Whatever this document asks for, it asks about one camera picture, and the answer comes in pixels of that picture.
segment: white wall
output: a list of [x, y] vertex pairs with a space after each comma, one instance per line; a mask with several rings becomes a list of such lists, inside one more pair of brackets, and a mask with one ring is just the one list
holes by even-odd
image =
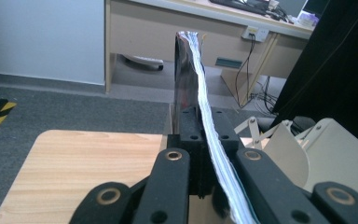
[[0, 74], [104, 84], [103, 0], [0, 0]]

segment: desk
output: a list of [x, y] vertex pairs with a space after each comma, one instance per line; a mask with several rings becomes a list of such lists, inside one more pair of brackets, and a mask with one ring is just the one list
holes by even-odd
[[207, 35], [202, 61], [206, 66], [223, 69], [222, 78], [235, 96], [238, 69], [215, 63], [218, 57], [244, 61], [251, 42], [241, 35], [252, 25], [270, 32], [265, 42], [255, 44], [249, 78], [244, 73], [240, 76], [240, 101], [244, 104], [246, 93], [251, 92], [259, 75], [288, 77], [312, 33], [308, 28], [219, 6], [208, 0], [106, 0], [105, 9], [106, 91], [111, 88], [117, 54], [174, 61], [175, 34], [188, 30]]
[[91, 189], [129, 187], [150, 174], [161, 134], [40, 134], [0, 207], [0, 223], [68, 223]]

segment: bolt hole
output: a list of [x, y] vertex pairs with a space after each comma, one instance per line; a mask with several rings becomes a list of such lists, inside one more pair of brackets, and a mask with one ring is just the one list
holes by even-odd
[[153, 223], [164, 223], [167, 220], [168, 216], [163, 211], [157, 211], [152, 214], [150, 221]]
[[182, 153], [178, 151], [170, 151], [166, 154], [166, 158], [170, 161], [178, 161], [182, 159]]
[[310, 216], [299, 210], [292, 212], [292, 218], [299, 223], [310, 223]]
[[105, 192], [101, 198], [104, 200], [104, 201], [109, 201], [109, 200], [112, 200], [113, 198], [116, 197], [116, 193], [114, 191], [107, 191]]
[[101, 205], [108, 205], [117, 202], [120, 198], [120, 190], [115, 188], [102, 189], [98, 192], [97, 202]]

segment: wooden tabletop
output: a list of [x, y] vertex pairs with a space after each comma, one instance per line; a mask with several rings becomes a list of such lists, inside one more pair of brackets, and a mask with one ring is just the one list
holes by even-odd
[[150, 174], [161, 134], [47, 131], [0, 207], [0, 223], [68, 223], [91, 189]]

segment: gray carpet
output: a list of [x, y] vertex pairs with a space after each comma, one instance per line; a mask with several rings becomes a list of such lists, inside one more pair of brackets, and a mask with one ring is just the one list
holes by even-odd
[[[0, 88], [0, 98], [17, 103], [0, 125], [0, 204], [5, 199], [36, 137], [44, 131], [79, 130], [163, 133], [169, 104], [98, 96]], [[233, 127], [256, 111], [222, 108]], [[240, 136], [249, 136], [243, 132]]]

